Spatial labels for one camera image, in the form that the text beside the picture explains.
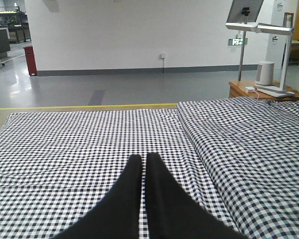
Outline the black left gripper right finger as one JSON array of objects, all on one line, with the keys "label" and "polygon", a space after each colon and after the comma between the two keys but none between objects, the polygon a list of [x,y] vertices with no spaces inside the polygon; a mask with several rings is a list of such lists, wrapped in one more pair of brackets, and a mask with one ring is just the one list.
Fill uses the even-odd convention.
[{"label": "black left gripper right finger", "polygon": [[196,203],[158,153],[146,161],[146,211],[151,239],[243,239]]}]

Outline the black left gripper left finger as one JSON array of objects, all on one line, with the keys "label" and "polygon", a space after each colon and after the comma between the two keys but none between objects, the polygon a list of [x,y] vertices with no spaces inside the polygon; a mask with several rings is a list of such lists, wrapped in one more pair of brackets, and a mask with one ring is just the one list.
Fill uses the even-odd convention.
[{"label": "black left gripper left finger", "polygon": [[55,239],[137,239],[142,193],[142,159],[130,155],[104,198]]}]

